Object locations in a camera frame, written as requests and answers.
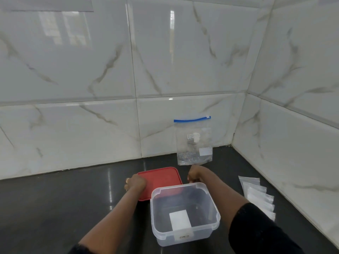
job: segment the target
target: clear plastic container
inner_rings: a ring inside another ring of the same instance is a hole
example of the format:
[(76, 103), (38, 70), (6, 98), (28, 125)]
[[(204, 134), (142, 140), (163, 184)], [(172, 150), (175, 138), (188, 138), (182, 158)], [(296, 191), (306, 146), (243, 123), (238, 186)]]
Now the clear plastic container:
[(150, 199), (152, 231), (160, 246), (208, 238), (220, 214), (204, 183), (157, 188)]

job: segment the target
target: blue zipper seal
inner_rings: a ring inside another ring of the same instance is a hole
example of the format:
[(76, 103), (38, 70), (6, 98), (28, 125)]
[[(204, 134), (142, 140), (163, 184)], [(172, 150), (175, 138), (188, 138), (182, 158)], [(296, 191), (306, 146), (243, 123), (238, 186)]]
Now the blue zipper seal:
[(209, 117), (201, 117), (199, 119), (188, 119), (188, 120), (175, 119), (174, 123), (189, 123), (189, 122), (203, 121), (203, 120), (207, 120), (207, 119), (211, 119), (211, 116), (209, 116)]

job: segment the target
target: hand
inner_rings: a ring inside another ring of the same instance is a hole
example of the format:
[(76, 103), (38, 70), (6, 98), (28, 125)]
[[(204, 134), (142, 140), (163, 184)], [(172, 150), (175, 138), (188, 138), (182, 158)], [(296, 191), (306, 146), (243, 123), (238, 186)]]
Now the hand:
[(131, 178), (126, 179), (126, 184), (124, 186), (125, 190), (128, 191), (129, 189), (136, 189), (140, 192), (145, 190), (147, 184), (147, 180), (142, 178), (138, 174), (134, 174)]
[(208, 171), (208, 168), (205, 168), (203, 166), (199, 165), (192, 165), (191, 169), (189, 170), (189, 175), (187, 176), (187, 180), (189, 183), (195, 183), (195, 182), (204, 182), (202, 177), (205, 174), (206, 171)]

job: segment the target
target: red plastic lid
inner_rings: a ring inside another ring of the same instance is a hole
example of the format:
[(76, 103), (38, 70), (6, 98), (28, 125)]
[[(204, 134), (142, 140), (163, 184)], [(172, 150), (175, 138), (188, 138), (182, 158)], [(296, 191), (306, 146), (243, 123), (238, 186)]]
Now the red plastic lid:
[(143, 171), (139, 172), (138, 175), (147, 180), (146, 189), (141, 194), (139, 201), (150, 200), (155, 188), (182, 185), (179, 172), (174, 167)]

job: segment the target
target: glossy black surface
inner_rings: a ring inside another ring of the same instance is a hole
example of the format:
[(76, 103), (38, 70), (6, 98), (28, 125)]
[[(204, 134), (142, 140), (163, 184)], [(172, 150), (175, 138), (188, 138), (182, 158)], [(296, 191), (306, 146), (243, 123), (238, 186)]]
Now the glossy black surface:
[[(339, 253), (306, 218), (231, 147), (213, 150), (205, 164), (242, 193), (238, 175), (260, 177), (275, 196), (277, 224), (305, 253)], [(66, 253), (121, 199), (125, 179), (134, 173), (176, 167), (184, 183), (188, 166), (176, 154), (0, 181), (0, 253)], [(234, 253), (220, 224), (211, 237), (160, 247), (152, 233), (150, 202), (139, 202), (119, 253)]]

